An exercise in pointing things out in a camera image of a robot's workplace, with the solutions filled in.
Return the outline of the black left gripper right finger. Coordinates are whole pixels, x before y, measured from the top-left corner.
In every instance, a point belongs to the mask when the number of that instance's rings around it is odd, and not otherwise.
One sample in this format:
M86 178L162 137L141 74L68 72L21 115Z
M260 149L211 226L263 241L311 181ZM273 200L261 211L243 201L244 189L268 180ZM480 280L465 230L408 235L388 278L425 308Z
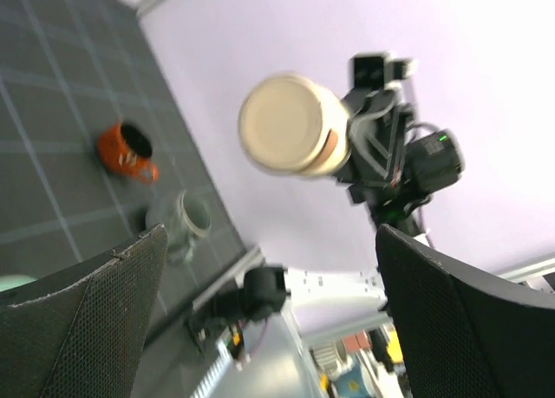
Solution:
M388 310L415 397L552 397L554 296L383 225Z

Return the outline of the orange glazed ceramic mug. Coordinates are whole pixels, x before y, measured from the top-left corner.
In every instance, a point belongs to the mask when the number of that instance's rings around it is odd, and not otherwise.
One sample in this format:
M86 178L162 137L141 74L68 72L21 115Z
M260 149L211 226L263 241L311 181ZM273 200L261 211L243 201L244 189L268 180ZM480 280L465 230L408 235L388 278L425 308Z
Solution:
M159 178L153 163L153 144L133 122L122 120L99 135L95 142L101 163L112 173L147 185Z

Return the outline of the cream cup with cork band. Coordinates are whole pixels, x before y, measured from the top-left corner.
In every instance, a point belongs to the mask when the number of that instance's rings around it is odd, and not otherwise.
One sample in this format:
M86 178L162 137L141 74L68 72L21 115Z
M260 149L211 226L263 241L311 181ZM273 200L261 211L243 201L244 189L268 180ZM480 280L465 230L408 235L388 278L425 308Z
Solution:
M238 114L238 135L250 159L276 174L329 176L350 156L351 112L328 88L293 74L261 81Z

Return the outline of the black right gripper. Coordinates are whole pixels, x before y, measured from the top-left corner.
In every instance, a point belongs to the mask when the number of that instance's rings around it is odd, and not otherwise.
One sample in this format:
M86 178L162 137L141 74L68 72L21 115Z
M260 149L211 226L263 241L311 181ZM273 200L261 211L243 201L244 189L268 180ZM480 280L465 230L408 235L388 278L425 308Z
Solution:
M415 120L398 88L352 88L347 160L333 173L355 203L371 207L419 203L456 183L464 170L451 132Z

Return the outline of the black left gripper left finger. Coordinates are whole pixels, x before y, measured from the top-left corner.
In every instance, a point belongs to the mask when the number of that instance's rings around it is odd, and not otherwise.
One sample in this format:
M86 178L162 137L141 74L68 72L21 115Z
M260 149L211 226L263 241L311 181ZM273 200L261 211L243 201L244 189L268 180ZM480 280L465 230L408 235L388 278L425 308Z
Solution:
M3 397L129 397L167 256L156 225L1 294Z

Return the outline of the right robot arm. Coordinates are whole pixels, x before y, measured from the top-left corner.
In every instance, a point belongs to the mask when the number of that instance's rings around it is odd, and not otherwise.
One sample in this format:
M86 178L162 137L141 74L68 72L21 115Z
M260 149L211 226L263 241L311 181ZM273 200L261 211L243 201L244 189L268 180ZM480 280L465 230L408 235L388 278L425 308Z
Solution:
M375 226L390 225L411 237L429 241L421 208L434 192L451 186L463 170L449 132L435 126L420 139L406 138L419 128L415 111L393 87L351 91L359 108L347 121L347 155L328 171L309 171L311 178L327 175L346 185L353 204L364 204ZM300 304L360 300L374 311L388 301L376 273L316 273L278 265L261 265L245 273L242 286L212 295L184 322L198 349L212 335L225 332L232 353L240 356L242 329L280 312L286 301Z

